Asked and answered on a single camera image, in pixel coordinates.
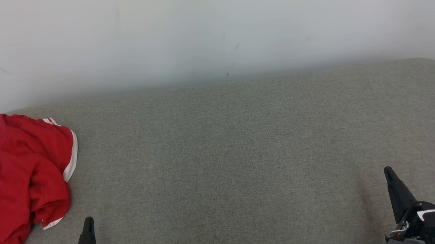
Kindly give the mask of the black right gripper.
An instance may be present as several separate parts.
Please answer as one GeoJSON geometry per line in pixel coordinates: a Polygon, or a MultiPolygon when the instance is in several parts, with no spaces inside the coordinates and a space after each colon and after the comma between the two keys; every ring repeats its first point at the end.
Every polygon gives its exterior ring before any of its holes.
{"type": "Polygon", "coordinates": [[[388,196],[396,228],[385,236],[386,244],[435,244],[435,232],[427,227],[427,214],[435,213],[435,205],[417,201],[392,167],[384,168],[388,196]]]}

